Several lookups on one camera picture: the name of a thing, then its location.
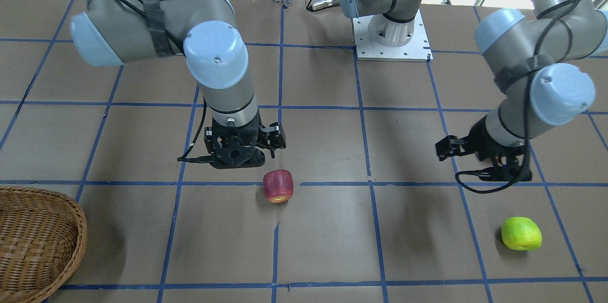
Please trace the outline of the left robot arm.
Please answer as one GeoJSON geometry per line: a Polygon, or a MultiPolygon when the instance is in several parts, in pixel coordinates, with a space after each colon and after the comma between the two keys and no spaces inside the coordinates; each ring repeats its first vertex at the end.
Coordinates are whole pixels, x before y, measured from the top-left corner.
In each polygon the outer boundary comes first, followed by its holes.
{"type": "MultiPolygon", "coordinates": [[[[348,18],[373,17],[369,32],[388,47],[408,43],[421,0],[340,0],[348,18]]],[[[536,19],[519,9],[499,9],[483,19],[474,38],[504,101],[464,138],[449,135],[435,145],[440,161],[475,154],[484,170],[462,175],[511,185],[532,179],[530,140],[569,123],[593,104],[590,76],[571,60],[606,52],[607,12],[591,0],[532,0],[536,19]]]]}

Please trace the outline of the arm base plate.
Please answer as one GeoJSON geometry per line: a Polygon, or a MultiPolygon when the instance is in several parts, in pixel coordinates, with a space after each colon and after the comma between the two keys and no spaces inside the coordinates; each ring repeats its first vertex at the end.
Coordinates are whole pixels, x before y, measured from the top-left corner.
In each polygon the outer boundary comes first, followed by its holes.
{"type": "Polygon", "coordinates": [[[389,21],[383,15],[351,21],[358,60],[427,62],[434,59],[420,10],[413,21],[406,23],[389,21]]]}

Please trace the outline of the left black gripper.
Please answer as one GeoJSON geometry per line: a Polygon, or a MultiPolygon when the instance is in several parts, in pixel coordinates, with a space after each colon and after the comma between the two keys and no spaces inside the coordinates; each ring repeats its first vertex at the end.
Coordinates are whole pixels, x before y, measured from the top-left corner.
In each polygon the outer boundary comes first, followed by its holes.
{"type": "Polygon", "coordinates": [[[447,135],[436,142],[435,154],[439,161],[469,154],[475,154],[479,161],[489,160],[490,167],[470,171],[470,175],[480,180],[503,182],[532,180],[529,165],[520,163],[518,158],[525,154],[525,147],[504,146],[495,141],[486,127],[486,117],[473,125],[467,137],[447,135]]]}

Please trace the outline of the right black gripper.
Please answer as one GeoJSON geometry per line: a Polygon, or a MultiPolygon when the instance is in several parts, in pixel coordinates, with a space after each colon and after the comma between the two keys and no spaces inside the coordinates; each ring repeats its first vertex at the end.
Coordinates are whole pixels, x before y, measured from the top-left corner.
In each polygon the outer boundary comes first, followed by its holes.
{"type": "Polygon", "coordinates": [[[270,151],[271,158],[276,150],[286,149],[286,137],[280,123],[261,126],[260,115],[244,126],[223,126],[213,121],[205,128],[204,141],[210,154],[211,167],[215,169],[239,169],[261,167],[265,164],[265,154],[257,147],[270,151]]]}

